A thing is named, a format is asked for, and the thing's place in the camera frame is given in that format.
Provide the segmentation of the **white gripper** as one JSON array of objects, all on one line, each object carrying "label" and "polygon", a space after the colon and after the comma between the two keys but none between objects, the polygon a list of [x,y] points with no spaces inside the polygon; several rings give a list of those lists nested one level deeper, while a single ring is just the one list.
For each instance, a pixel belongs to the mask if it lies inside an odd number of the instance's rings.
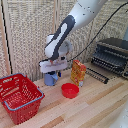
[{"label": "white gripper", "polygon": [[[63,70],[67,67],[67,59],[65,56],[60,57],[53,62],[50,62],[49,60],[42,60],[39,62],[40,66],[40,71],[42,73],[48,73],[51,75],[51,71],[56,71],[56,70]],[[58,72],[58,76],[62,77],[62,72]]]}]

